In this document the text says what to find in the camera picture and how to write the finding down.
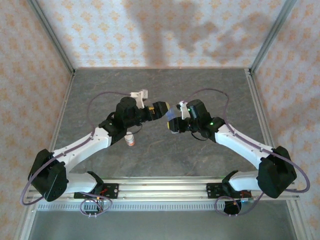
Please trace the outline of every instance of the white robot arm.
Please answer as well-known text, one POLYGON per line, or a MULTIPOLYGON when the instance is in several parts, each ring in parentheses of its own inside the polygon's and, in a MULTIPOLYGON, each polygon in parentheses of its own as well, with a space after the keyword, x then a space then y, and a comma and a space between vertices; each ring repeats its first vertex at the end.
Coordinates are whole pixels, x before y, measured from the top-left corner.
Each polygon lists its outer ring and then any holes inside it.
POLYGON ((48 202, 66 193, 84 192, 98 195, 103 187, 100 177, 92 171, 82 174, 70 171, 89 156, 118 142, 127 134, 128 128, 160 119, 166 114, 169 109, 166 102, 158 101, 151 107, 144 106, 143 100, 147 98, 146 90, 132 92, 130 97, 123 97, 117 104, 115 112, 95 128, 94 135, 88 134, 53 152, 47 149, 40 151, 28 179, 50 159, 61 156, 43 169, 31 184, 48 202))
POLYGON ((173 118, 168 122, 168 128, 173 133, 198 132, 205 139, 226 146, 241 155, 257 169, 250 172, 236 170, 226 176, 222 180, 224 196, 233 197, 236 192, 257 190, 263 191, 271 198, 277 198, 297 178, 291 164, 262 151, 262 149, 268 150, 290 159, 285 148, 279 146, 274 149, 264 145, 237 131, 231 125, 229 127, 233 131, 230 131, 222 118, 210 116, 204 103, 199 99, 190 102, 181 101, 177 107, 181 111, 181 117, 173 118), (261 149, 240 140, 235 134, 261 149))

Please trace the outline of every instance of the black bracket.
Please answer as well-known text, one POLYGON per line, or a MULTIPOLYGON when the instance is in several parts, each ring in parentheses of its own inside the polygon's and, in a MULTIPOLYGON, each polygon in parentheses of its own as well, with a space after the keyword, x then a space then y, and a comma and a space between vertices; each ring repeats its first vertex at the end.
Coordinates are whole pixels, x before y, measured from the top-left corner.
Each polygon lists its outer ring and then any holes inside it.
MULTIPOLYGON (((117 199, 119 194, 119 184, 118 183, 104 183, 102 185, 102 191, 97 193, 97 195, 107 197, 109 199, 117 199)), ((75 192, 75 199, 93 199, 94 197, 82 194, 80 192, 75 192)))
POLYGON ((223 183, 207 183, 206 184, 206 193, 208 195, 208 199, 217 199, 219 197, 227 196, 233 199, 244 199, 244 198, 252 198, 250 191, 232 191, 227 193, 224 189, 223 183))

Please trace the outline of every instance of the orange floral pattern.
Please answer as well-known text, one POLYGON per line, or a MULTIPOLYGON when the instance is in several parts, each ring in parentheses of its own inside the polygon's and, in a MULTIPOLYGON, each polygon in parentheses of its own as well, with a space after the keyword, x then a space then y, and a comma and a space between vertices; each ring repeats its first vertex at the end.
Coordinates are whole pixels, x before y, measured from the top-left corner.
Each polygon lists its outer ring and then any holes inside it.
MULTIPOLYGON (((296 3, 255 80, 274 139, 310 178, 311 189, 300 198, 313 238, 320 239, 320 5, 313 2, 296 3)), ((297 186, 305 186, 301 175, 297 186)))
POLYGON ((243 68, 285 0, 39 2, 75 68, 243 68))
POLYGON ((14 238, 19 197, 48 148, 70 74, 27 1, 0 1, 0 233, 14 238))

